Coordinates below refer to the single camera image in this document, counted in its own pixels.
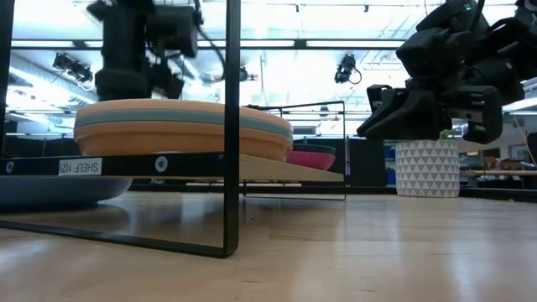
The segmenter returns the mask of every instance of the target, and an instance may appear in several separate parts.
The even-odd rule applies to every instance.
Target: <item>pink bowl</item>
[[[328,170],[336,161],[336,156],[319,152],[291,151],[287,156],[287,164],[297,164],[300,166]]]

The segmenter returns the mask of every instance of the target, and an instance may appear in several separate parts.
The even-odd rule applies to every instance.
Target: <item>black metal shelf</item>
[[[6,92],[8,89],[8,72],[11,54],[13,31],[13,11],[15,0],[0,2],[0,121],[5,120]],[[238,247],[238,196],[239,196],[239,70],[241,40],[241,1],[228,0],[226,11],[226,105],[225,105],[225,143],[223,154],[166,154],[167,169],[162,167],[159,158],[163,155],[112,156],[89,158],[41,158],[41,159],[9,159],[1,160],[1,176],[97,176],[97,172],[88,165],[82,171],[64,173],[66,164],[79,164],[77,160],[96,161],[100,164],[100,175],[105,176],[167,176],[167,177],[198,177],[222,176],[224,184],[223,207],[223,240],[221,247],[203,246],[185,242],[167,242],[141,237],[119,236],[117,234],[89,232],[62,227],[41,226],[29,223],[0,221],[0,227],[55,234],[67,237],[85,238],[103,242],[130,244],[139,247],[164,249],[179,253],[225,258],[235,252]],[[0,150],[4,143],[4,122],[0,122]]]

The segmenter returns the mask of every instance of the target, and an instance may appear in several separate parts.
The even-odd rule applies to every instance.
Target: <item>ceiling-mounted camera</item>
[[[259,80],[259,75],[249,74],[246,70],[246,66],[241,65],[239,69],[238,79],[240,81],[257,81]]]
[[[75,77],[76,81],[82,84],[93,81],[91,67],[72,58],[68,54],[56,54],[52,67],[62,73],[66,72],[67,75]]]
[[[343,59],[341,59],[341,63],[339,64],[339,66],[337,66],[334,81],[336,81],[337,84],[344,84],[350,82],[351,84],[356,85],[360,83],[360,81],[351,81],[351,76],[354,71],[356,71],[360,75],[360,81],[362,81],[362,73],[360,73],[360,71],[356,68],[356,59],[354,59],[354,55],[346,54]]]

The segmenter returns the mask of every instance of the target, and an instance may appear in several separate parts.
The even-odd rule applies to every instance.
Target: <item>gray bowl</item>
[[[133,179],[2,177],[0,206],[89,204],[125,193]]]

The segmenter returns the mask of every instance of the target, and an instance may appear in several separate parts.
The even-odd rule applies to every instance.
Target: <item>shelf label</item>
[[[102,159],[63,159],[60,161],[59,176],[101,175]]]

